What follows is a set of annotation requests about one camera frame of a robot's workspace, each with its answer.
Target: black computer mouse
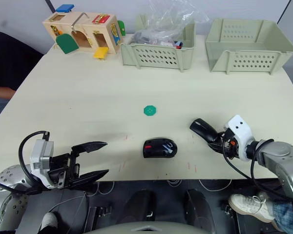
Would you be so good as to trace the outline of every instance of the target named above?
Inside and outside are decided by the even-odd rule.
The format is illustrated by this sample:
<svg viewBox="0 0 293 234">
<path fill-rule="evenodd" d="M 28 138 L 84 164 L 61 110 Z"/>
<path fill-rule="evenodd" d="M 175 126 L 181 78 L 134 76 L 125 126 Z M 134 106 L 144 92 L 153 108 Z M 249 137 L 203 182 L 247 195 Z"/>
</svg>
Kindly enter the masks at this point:
<svg viewBox="0 0 293 234">
<path fill-rule="evenodd" d="M 170 158 L 174 157 L 177 153 L 177 145 L 170 139 L 156 138 L 146 140 L 143 145 L 144 158 Z"/>
</svg>

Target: person's hand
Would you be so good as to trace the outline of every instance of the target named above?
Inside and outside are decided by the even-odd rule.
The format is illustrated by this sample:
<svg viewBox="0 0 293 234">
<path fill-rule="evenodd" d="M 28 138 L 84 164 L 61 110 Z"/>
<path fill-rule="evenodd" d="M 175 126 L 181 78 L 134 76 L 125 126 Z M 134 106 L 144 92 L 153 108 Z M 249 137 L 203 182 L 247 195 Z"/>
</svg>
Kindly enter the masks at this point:
<svg viewBox="0 0 293 234">
<path fill-rule="evenodd" d="M 0 98 L 11 99 L 15 91 L 9 87 L 0 87 Z"/>
</svg>

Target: shoe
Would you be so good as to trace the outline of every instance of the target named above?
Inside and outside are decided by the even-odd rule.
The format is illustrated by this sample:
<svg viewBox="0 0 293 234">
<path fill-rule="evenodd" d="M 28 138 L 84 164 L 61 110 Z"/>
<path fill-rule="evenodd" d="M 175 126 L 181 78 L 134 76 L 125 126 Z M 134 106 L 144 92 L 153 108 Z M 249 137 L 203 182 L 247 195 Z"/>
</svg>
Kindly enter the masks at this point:
<svg viewBox="0 0 293 234">
<path fill-rule="evenodd" d="M 269 197 L 268 194 L 267 194 L 266 192 L 264 192 L 264 191 L 260 191 L 260 192 L 258 193 L 257 196 L 259 197 L 260 200 L 266 200 L 266 201 L 270 200 L 270 197 Z M 277 225 L 275 219 L 272 221 L 272 225 L 273 225 L 273 227 L 274 227 L 277 231 L 279 231 L 279 232 L 284 232 L 282 229 L 280 229 L 280 228 L 278 227 L 278 225 Z"/>
<path fill-rule="evenodd" d="M 52 212 L 46 213 L 42 219 L 40 230 L 45 227 L 55 227 L 58 228 L 58 219 Z"/>
<path fill-rule="evenodd" d="M 241 215 L 251 215 L 264 223 L 271 223 L 274 216 L 268 213 L 266 200 L 257 196 L 247 197 L 241 194 L 232 194 L 228 200 L 231 208 Z"/>
</svg>

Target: table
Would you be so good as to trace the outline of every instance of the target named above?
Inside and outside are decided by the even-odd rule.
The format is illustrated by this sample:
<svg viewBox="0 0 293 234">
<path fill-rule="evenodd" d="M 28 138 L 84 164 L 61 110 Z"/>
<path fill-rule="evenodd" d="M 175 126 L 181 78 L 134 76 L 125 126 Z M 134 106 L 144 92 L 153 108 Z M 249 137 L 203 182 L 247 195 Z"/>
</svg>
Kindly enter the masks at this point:
<svg viewBox="0 0 293 234">
<path fill-rule="evenodd" d="M 121 55 L 106 60 L 92 53 L 64 55 L 51 49 L 28 75 L 0 115 L 0 172 L 18 164 L 18 147 L 28 134 L 50 131 L 54 155 L 88 141 L 102 149 L 78 158 L 81 174 L 109 169 L 101 181 L 242 178 L 189 129 L 202 118 L 216 130 L 235 114 L 257 140 L 274 138 L 293 145 L 293 85 L 283 69 L 268 73 L 209 72 L 204 44 L 196 37 L 192 67 L 177 69 L 123 66 Z M 154 105 L 148 117 L 144 107 Z M 174 158 L 144 159 L 142 146 L 153 137 L 178 145 Z M 24 148 L 25 162 L 34 146 Z M 233 163 L 249 173 L 250 163 Z M 257 178 L 274 177 L 256 166 Z"/>
</svg>

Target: green hexagonal piece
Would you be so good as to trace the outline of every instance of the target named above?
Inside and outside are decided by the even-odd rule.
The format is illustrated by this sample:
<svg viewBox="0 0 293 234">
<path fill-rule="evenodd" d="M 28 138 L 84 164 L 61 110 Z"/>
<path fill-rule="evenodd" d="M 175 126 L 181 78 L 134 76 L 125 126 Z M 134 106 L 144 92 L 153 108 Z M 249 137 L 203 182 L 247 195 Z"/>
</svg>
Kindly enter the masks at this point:
<svg viewBox="0 0 293 234">
<path fill-rule="evenodd" d="M 144 114 L 147 116 L 153 116 L 156 113 L 156 107 L 155 106 L 146 106 L 144 108 Z"/>
</svg>

